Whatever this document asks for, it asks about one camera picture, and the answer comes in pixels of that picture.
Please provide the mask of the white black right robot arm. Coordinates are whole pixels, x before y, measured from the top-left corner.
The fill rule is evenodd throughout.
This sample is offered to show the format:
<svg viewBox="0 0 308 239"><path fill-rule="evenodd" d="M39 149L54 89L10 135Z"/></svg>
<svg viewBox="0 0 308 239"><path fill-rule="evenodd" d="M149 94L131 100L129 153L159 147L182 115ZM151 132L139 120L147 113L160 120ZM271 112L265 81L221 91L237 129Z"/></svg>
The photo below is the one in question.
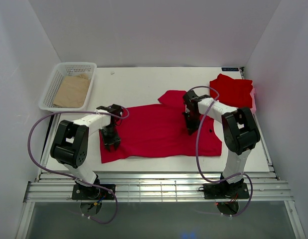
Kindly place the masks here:
<svg viewBox="0 0 308 239"><path fill-rule="evenodd" d="M210 117L222 124L228 155L220 180L208 180L200 190L206 199L250 197L244 182L247 158L260 141L260 133L253 114L248 107L235 108L225 105L209 95L198 96L194 90L183 95L183 113L188 134L200 135L203 121Z"/></svg>

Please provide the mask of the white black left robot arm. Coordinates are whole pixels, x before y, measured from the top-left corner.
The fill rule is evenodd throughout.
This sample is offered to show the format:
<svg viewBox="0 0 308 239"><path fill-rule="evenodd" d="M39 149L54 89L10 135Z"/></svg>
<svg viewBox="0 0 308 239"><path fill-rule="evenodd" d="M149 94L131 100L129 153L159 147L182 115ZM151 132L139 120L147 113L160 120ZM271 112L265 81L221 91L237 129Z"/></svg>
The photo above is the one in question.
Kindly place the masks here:
<svg viewBox="0 0 308 239"><path fill-rule="evenodd" d="M116 104L109 107L100 106L95 114L74 121L62 120L58 125L50 155L64 165L75 178L87 182L77 182L77 185L89 199L95 199L100 194L98 176L85 162L89 136L98 132L106 150L117 150L121 138L116 126L123 113L124 109Z"/></svg>

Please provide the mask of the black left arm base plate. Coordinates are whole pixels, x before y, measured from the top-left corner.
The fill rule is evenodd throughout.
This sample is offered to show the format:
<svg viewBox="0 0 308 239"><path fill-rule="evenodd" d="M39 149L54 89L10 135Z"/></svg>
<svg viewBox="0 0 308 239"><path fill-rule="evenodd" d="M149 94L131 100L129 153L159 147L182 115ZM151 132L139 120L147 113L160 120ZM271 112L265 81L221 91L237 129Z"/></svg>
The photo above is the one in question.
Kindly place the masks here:
<svg viewBox="0 0 308 239"><path fill-rule="evenodd" d="M113 200L114 196L108 190L86 187L80 184L75 184L72 191L72 200Z"/></svg>

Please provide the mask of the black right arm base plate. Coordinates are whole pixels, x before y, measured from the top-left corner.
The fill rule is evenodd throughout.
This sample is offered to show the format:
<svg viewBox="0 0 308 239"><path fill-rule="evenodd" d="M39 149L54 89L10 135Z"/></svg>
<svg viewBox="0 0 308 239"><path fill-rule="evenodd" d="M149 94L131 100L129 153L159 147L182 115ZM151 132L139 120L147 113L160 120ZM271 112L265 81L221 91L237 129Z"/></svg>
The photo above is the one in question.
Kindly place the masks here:
<svg viewBox="0 0 308 239"><path fill-rule="evenodd" d="M219 184L203 184L198 189L203 192L204 199L249 199L250 194L246 183L234 186L224 186Z"/></svg>

